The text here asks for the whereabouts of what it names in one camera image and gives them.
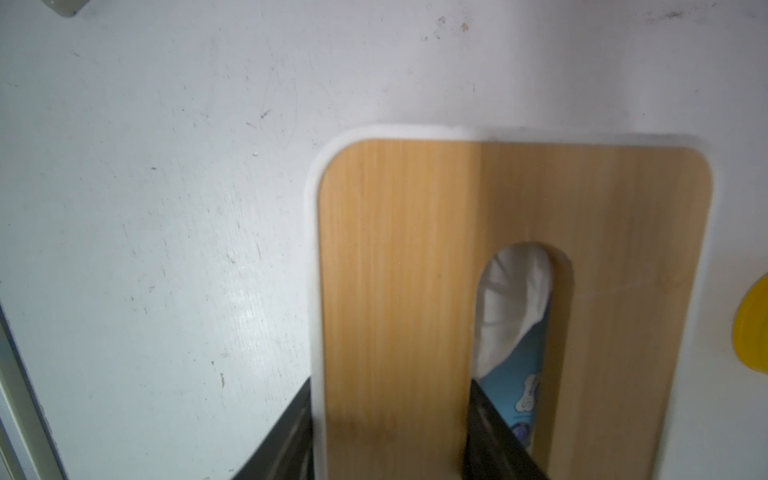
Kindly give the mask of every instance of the wooden panel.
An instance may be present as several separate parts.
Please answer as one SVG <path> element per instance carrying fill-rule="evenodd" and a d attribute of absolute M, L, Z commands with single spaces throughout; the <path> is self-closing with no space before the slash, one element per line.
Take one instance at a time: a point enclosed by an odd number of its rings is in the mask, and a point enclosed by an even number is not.
<path fill-rule="evenodd" d="M 682 148 L 344 150 L 319 195 L 330 480 L 459 477 L 479 276 L 523 241 L 558 275 L 536 458 L 648 478 L 710 191 Z"/>

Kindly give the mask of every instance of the bamboo board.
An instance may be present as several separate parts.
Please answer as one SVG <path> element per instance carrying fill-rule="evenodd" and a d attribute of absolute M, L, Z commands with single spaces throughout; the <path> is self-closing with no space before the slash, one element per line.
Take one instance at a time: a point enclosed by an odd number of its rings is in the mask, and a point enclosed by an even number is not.
<path fill-rule="evenodd" d="M 329 480 L 459 478 L 480 273 L 528 241 L 556 275 L 534 457 L 648 479 L 711 189 L 685 148 L 347 147 L 319 192 Z"/>

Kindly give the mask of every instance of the yellow lid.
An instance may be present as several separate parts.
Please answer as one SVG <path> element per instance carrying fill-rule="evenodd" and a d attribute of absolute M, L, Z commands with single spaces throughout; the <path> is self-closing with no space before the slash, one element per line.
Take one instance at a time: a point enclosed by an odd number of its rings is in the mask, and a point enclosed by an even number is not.
<path fill-rule="evenodd" d="M 744 365 L 768 374 L 768 276 L 757 280 L 739 305 L 733 347 Z"/>

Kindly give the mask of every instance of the scratch mark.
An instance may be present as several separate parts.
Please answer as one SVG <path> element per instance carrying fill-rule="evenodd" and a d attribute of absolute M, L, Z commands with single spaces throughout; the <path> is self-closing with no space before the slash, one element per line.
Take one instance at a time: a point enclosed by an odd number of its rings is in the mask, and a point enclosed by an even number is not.
<path fill-rule="evenodd" d="M 339 128 L 341 131 L 341 118 L 339 117 L 339 108 L 336 106 L 336 102 L 333 100 L 333 96 L 331 95 L 331 92 L 326 88 L 324 84 L 317 83 L 317 86 L 323 89 L 324 92 L 326 92 L 326 95 L 328 96 L 328 110 L 331 110 L 333 112 L 333 116 L 336 118 L 336 127 Z"/>
<path fill-rule="evenodd" d="M 586 299 L 594 298 L 596 296 L 613 295 L 614 293 L 626 292 L 627 290 L 632 290 L 640 286 L 645 286 L 645 285 L 648 285 L 649 283 L 653 283 L 653 280 L 645 279 L 645 280 L 640 280 L 633 283 L 627 283 L 626 285 L 616 286 L 614 288 L 609 288 L 606 290 L 598 290 L 597 292 L 591 292 L 591 293 L 582 293 L 580 295 L 574 295 L 574 300 L 586 300 Z"/>
<path fill-rule="evenodd" d="M 264 107 L 266 107 L 266 95 L 270 92 L 270 84 L 272 83 L 272 77 L 274 75 L 275 75 L 275 68 L 273 66 L 270 69 L 270 76 L 266 78 L 266 86 L 264 87 L 264 94 L 262 95 L 263 98 L 261 101 L 261 111 L 264 111 Z"/>
<path fill-rule="evenodd" d="M 654 24 L 658 22 L 662 22 L 663 20 L 671 20 L 673 18 L 682 19 L 684 17 L 687 17 L 688 15 L 691 15 L 693 13 L 699 13 L 699 14 L 706 14 L 707 10 L 710 8 L 714 8 L 717 5 L 717 2 L 713 2 L 711 5 L 694 5 L 693 7 L 687 8 L 685 10 L 672 10 L 664 15 L 657 15 L 654 16 L 653 12 L 648 12 L 645 14 L 645 23 L 646 24 Z"/>
<path fill-rule="evenodd" d="M 299 93 L 296 91 L 296 79 L 293 79 L 293 129 L 290 131 L 288 137 L 288 143 L 286 148 L 290 145 L 290 141 L 293 139 L 293 134 L 296 132 L 296 122 L 299 120 Z"/>

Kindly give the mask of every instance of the white painted surface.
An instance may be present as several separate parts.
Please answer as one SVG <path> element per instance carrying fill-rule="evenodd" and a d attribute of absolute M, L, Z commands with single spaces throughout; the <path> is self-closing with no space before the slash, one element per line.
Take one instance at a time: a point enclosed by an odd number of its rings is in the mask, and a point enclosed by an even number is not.
<path fill-rule="evenodd" d="M 768 271 L 767 51 L 760 0 L 0 3 L 0 300 L 70 478 L 247 458 L 310 371 L 306 174 L 370 122 L 701 137 L 660 478 L 768 478 L 768 376 L 730 345 Z"/>

